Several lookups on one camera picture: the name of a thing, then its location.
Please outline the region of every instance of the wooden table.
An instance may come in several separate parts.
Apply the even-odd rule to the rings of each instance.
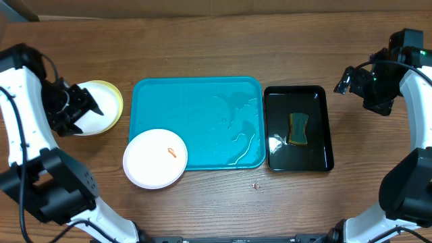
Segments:
[[[403,98],[382,117],[354,94],[334,94],[349,65],[388,46],[404,27],[425,31],[432,48],[432,12],[364,12],[164,18],[8,24],[1,48],[25,42],[47,54],[72,83],[106,80],[124,96],[112,130],[91,137],[58,138],[59,146],[88,166],[101,196],[152,236],[293,236],[327,233],[378,200],[384,175],[409,152]],[[253,170],[186,172],[175,186],[147,191],[122,169],[128,144],[132,89],[147,77],[249,75],[271,85],[321,85],[327,92],[335,167],[331,173]],[[0,171],[7,169],[7,137],[0,122]],[[261,190],[250,183],[261,179]],[[0,194],[0,239],[22,242],[17,204]],[[29,215],[28,232],[47,242],[63,227]],[[418,232],[432,238],[425,229]],[[73,230],[64,242],[87,242]],[[404,234],[395,242],[418,241]]]

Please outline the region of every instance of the orange food piece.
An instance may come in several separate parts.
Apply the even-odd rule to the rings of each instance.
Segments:
[[[174,150],[172,148],[168,148],[168,153],[172,154],[174,156],[174,158],[177,158],[177,156],[174,153]]]

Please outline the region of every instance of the cardboard wall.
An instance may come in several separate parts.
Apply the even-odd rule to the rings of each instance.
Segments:
[[[432,10],[432,0],[19,0],[44,18],[153,18]]]

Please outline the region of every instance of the yellow sponge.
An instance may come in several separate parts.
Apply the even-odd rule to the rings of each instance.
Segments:
[[[290,136],[288,139],[289,144],[294,145],[307,145],[306,139],[306,125],[308,123],[308,115],[304,113],[291,113],[290,114]]]

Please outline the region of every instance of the food crumb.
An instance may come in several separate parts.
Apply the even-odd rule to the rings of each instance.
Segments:
[[[258,188],[260,188],[260,186],[257,184],[258,181],[259,181],[259,179],[256,179],[255,182],[250,183],[252,185],[252,188],[254,188],[255,190],[258,190]]]
[[[168,153],[172,154],[174,158],[177,158],[177,156],[174,153],[174,150],[172,148],[168,148]]]

